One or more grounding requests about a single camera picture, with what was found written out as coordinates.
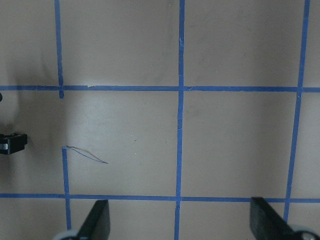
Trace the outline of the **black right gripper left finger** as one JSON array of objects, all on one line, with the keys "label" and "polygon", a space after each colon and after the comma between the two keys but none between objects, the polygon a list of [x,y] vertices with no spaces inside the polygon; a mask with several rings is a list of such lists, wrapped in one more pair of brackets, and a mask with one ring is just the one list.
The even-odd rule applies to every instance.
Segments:
[{"label": "black right gripper left finger", "polygon": [[108,240],[111,232],[108,200],[97,200],[77,233],[78,240]]}]

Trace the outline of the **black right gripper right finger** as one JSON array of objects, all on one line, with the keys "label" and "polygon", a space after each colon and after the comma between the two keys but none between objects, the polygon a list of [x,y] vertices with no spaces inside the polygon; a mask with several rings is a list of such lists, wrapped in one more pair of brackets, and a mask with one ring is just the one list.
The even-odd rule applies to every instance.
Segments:
[{"label": "black right gripper right finger", "polygon": [[297,240],[295,231],[263,197],[250,200],[250,230],[256,240]]}]

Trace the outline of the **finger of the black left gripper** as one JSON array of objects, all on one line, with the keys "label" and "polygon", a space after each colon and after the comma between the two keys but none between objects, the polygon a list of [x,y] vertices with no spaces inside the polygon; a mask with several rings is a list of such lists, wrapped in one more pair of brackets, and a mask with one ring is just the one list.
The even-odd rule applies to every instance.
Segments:
[{"label": "finger of the black left gripper", "polygon": [[27,144],[27,134],[13,133],[10,135],[0,135],[0,153],[3,155],[11,155],[22,151]]}]

